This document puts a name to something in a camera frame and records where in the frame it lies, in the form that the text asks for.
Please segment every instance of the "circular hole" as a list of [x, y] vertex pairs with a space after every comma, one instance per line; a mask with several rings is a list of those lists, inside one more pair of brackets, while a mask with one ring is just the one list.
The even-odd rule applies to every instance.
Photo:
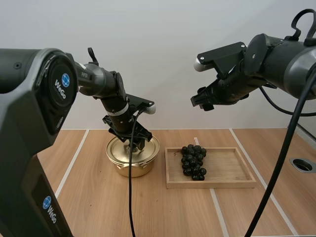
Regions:
[[311, 164], [309, 164], [308, 162], [302, 160], [302, 159], [295, 159], [293, 161], [293, 164], [303, 170], [303, 171], [311, 171], [313, 169], [313, 167], [311, 166]]
[[22, 64], [21, 64], [21, 63], [15, 63], [15, 64], [13, 65], [13, 67], [14, 67], [15, 69], [20, 69], [20, 68], [22, 67]]

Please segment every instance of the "pot lid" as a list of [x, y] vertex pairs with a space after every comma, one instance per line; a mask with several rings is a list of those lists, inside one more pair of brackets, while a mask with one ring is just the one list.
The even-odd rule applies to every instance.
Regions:
[[[160, 149], [159, 141], [152, 137], [150, 142], [145, 141], [142, 151], [135, 149], [132, 155], [132, 164], [144, 164], [153, 160]], [[124, 143], [117, 137], [113, 138], [107, 146], [107, 155], [109, 159], [116, 164], [128, 164], [129, 162], [129, 140]]]

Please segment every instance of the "blue globe logo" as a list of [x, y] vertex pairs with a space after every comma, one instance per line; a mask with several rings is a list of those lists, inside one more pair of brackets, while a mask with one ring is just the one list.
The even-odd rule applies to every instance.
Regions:
[[67, 73], [64, 73], [61, 77], [61, 82], [64, 87], [68, 87], [70, 83], [70, 78]]
[[47, 196], [45, 197], [44, 201], [43, 201], [43, 208], [44, 209], [48, 209], [51, 203], [51, 197]]

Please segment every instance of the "gold pot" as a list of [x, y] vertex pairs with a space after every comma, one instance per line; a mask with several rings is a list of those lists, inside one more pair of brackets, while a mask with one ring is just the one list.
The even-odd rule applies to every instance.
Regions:
[[[115, 170], [128, 177], [129, 167], [129, 141], [124, 143], [119, 138], [113, 138], [107, 146], [107, 156], [114, 163]], [[158, 155], [160, 149], [159, 141], [156, 137], [152, 137], [150, 142], [145, 141], [143, 150], [134, 149], [132, 155], [132, 177], [139, 177], [147, 174], [154, 166], [154, 159]]]

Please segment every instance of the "pot handle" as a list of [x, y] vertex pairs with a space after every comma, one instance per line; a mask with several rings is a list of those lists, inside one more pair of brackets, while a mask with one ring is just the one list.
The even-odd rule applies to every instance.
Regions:
[[[139, 165], [139, 164], [132, 164], [132, 167], [141, 167], [141, 168], [145, 168], [147, 166], [147, 164], [145, 164], [144, 166], [141, 166], [141, 165]], [[117, 165], [117, 168], [118, 169], [121, 169], [121, 170], [123, 170], [123, 169], [125, 169], [125, 168], [127, 168], [127, 167], [129, 167], [129, 164], [127, 164], [127, 163], [125, 163], [125, 164], [122, 164], [122, 165]]]

